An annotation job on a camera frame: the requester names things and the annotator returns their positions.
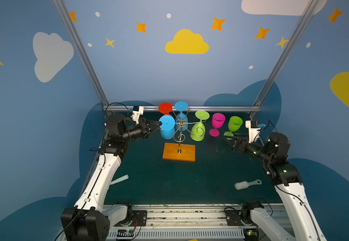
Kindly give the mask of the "left aluminium frame post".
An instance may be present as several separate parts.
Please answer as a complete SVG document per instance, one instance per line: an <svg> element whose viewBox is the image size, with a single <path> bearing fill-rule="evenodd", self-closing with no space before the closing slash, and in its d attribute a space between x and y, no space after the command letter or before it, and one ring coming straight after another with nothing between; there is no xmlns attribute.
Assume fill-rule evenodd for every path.
<svg viewBox="0 0 349 241"><path fill-rule="evenodd" d="M100 99L100 101L103 104L103 110L106 113L109 113L109 111L106 109L106 107L109 104L109 101L106 97L105 91L100 83L100 80L98 78L98 75L95 72L95 69L93 67L93 64L90 61L90 58L88 56L87 51L85 50L84 44L81 40L81 37L79 36L79 33L75 27L74 21L72 20L70 16L70 12L68 11L67 5L65 1L63 0L53 0L52 1L56 7L56 10L59 13L59 16L61 17L64 26L66 27L69 36L72 39L72 42L78 52L78 55L88 73L88 76L97 92L97 95Z"/></svg>

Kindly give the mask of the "white scrub brush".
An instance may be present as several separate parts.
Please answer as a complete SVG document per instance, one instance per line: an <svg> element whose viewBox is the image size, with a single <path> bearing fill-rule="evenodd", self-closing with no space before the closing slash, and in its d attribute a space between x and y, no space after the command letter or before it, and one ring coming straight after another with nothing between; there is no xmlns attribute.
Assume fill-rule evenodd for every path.
<svg viewBox="0 0 349 241"><path fill-rule="evenodd" d="M251 181L251 182L242 181L242 182L235 183L234 188L236 190L243 190L243 189L247 189L250 186L254 186L254 185L262 185L262 181L259 179L255 180L255 181Z"/></svg>

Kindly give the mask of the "horizontal aluminium back rail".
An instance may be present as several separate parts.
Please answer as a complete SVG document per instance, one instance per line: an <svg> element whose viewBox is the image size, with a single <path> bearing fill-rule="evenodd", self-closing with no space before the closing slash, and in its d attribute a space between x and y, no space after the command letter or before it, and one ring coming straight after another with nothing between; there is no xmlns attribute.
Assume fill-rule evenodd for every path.
<svg viewBox="0 0 349 241"><path fill-rule="evenodd" d="M134 105L122 105L122 104L113 104L113 105L104 105L104 111L126 111L133 109ZM189 106L189 111L211 111L211 112L260 112L261 108L259 106Z"/></svg>

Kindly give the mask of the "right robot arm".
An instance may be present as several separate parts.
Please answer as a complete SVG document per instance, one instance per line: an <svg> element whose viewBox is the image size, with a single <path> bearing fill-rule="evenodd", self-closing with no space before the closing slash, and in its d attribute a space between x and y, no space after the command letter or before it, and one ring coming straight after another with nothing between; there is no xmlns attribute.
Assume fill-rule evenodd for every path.
<svg viewBox="0 0 349 241"><path fill-rule="evenodd" d="M255 225L272 241L324 241L326 239L310 207L298 169L288 160L290 142L278 132L269 134L264 145L242 134L225 136L230 149L261 161L263 169L283 202L294 233L289 234L259 202L247 202L240 212L244 225Z"/></svg>

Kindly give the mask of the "green wine glass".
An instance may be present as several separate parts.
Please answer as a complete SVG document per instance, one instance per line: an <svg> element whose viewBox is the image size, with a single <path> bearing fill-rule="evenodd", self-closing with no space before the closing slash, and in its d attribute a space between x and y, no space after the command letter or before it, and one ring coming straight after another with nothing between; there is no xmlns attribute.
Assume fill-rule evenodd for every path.
<svg viewBox="0 0 349 241"><path fill-rule="evenodd" d="M191 139L200 142L204 139L206 134L206 129L204 126L204 121L208 120L210 114L205 110L198 110L195 112L195 117L199 120L195 123L191 130Z"/></svg>
<svg viewBox="0 0 349 241"><path fill-rule="evenodd" d="M231 137L234 136L234 132L239 130L240 127L242 126L243 124L243 120L242 118L238 117L238 116L232 116L230 119L229 119L229 122L228 122L228 129L229 131L226 131L224 133L224 137L227 137L228 140L232 140Z"/></svg>

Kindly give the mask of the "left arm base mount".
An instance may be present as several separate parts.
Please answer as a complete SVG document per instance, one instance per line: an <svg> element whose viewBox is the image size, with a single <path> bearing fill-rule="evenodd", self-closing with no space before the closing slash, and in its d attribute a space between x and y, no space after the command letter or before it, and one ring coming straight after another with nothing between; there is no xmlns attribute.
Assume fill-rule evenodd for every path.
<svg viewBox="0 0 349 241"><path fill-rule="evenodd" d="M104 207L102 212L110 221L110 227L145 227L147 221L146 210L136 210L131 203L117 203Z"/></svg>

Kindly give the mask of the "front aluminium rail bed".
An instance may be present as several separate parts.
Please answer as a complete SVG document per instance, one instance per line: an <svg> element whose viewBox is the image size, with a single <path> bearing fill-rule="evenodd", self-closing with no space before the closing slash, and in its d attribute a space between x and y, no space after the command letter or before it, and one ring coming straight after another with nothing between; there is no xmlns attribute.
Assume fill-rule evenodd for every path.
<svg viewBox="0 0 349 241"><path fill-rule="evenodd" d="M154 211L151 221L160 220L164 226L210 226L217 219L226 219L224 208L218 211L215 205L203 208L197 206L164 206L161 205L162 213Z"/></svg>

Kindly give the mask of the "wooden rack base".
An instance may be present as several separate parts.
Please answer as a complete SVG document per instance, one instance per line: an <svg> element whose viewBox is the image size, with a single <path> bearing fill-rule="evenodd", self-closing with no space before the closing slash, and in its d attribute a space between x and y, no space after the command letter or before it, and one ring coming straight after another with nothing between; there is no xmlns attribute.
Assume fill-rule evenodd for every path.
<svg viewBox="0 0 349 241"><path fill-rule="evenodd" d="M162 158L164 160L195 162L196 146L165 143Z"/></svg>

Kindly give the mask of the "blue wine glass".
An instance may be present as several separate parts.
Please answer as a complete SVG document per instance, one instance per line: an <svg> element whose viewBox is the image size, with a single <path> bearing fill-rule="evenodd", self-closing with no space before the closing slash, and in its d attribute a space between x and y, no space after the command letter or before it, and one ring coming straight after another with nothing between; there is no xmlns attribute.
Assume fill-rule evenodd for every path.
<svg viewBox="0 0 349 241"><path fill-rule="evenodd" d="M178 129L179 131L185 131L188 128L188 117L186 116L185 111L188 111L189 106L186 102L179 101L175 103L174 108L175 110L179 111L175 118L176 129ZM183 127L180 126L181 121L183 121L184 123Z"/></svg>
<svg viewBox="0 0 349 241"><path fill-rule="evenodd" d="M161 136L166 140L172 139L175 133L175 119L171 115L164 115L159 119L159 121L161 122Z"/></svg>

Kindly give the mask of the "magenta wine glass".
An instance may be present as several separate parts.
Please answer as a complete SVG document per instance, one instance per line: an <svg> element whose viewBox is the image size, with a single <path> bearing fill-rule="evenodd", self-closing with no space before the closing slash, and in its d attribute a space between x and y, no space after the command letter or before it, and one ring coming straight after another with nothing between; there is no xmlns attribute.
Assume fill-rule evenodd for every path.
<svg viewBox="0 0 349 241"><path fill-rule="evenodd" d="M219 128L221 128L226 120L226 117L222 113L215 113L212 116L212 129L209 131L209 134L212 137L218 137L220 135Z"/></svg>

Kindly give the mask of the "light blue plastic scoop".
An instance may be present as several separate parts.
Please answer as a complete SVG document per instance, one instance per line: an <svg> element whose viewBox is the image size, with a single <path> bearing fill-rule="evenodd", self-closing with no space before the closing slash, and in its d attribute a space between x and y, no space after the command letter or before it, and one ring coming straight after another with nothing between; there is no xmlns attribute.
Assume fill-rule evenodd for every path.
<svg viewBox="0 0 349 241"><path fill-rule="evenodd" d="M126 175L124 175L124 176L121 176L121 177L119 177L119 178L117 178L117 179L111 181L110 185L115 185L115 184L117 184L117 183L126 181L126 180L128 180L128 179L129 179L129 175L126 174Z"/></svg>

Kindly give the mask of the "aluminium frame post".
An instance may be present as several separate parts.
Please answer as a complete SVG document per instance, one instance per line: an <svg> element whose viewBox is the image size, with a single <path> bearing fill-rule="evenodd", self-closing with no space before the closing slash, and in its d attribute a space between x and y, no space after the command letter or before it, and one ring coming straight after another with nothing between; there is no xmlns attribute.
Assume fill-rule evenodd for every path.
<svg viewBox="0 0 349 241"><path fill-rule="evenodd" d="M109 104L109 101L106 97L105 91L100 83L100 80L98 78L98 75L95 72L95 69L93 67L93 64L90 61L90 58L88 56L87 51L85 50L84 44L81 40L81 37L79 36L79 33L75 27L74 21L72 20L70 16L70 12L68 11L67 5L65 1L63 0L53 0L52 1L56 7L56 10L59 13L59 16L61 17L64 26L66 27L69 36L72 39L72 42L78 52L78 55L88 73L88 76L97 92L97 95L100 99L100 101L103 104L103 110L106 113L109 113L109 111L106 109L106 107Z"/></svg>
<svg viewBox="0 0 349 241"><path fill-rule="evenodd" d="M296 27L294 28L290 40L288 41L287 45L283 48L283 51L278 58L273 70L271 71L271 74L267 78L265 84L263 85L260 93L258 94L257 98L255 99L255 102L253 104L253 109L260 108L261 104L263 103L264 99L266 98L267 94L269 93L272 85L275 83L277 77L279 76L281 70L283 69L284 65L286 64L289 56L293 52L296 44L298 43L300 37L304 33L305 29L307 28L308 24L310 23L312 17L314 16L314 10L319 4L319 0L310 0L308 2L307 7L303 11L303 14L301 15Z"/></svg>

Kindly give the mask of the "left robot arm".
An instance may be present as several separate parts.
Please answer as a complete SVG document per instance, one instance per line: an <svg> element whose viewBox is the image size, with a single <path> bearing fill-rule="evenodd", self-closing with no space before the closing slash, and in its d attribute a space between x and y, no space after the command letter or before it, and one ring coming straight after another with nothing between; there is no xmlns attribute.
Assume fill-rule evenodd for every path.
<svg viewBox="0 0 349 241"><path fill-rule="evenodd" d="M146 139L161 125L160 121L125 117L121 113L107 117L108 134L97 150L99 159L93 175L78 201L61 215L63 234L68 241L104 241L116 224L129 225L135 221L130 204L116 204L103 212L105 197L126 155L128 142Z"/></svg>

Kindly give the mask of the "red wine glass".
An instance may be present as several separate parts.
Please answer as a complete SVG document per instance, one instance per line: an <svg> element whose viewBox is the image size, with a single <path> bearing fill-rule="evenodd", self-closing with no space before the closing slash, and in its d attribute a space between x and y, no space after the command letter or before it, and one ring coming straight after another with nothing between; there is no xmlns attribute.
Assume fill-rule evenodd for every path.
<svg viewBox="0 0 349 241"><path fill-rule="evenodd" d="M171 103L164 102L158 106L158 111L163 115L170 115L170 113L172 112L172 108L173 106Z"/></svg>

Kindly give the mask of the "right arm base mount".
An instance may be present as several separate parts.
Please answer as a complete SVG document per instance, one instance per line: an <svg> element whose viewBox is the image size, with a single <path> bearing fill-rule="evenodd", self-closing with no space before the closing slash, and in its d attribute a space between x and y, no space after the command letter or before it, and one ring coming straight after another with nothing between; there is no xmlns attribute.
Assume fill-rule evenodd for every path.
<svg viewBox="0 0 349 241"><path fill-rule="evenodd" d="M241 210L224 208L229 226L256 226L244 231L246 241L261 241L267 237L271 241L294 241L296 238L279 225L259 202L244 203Z"/></svg>

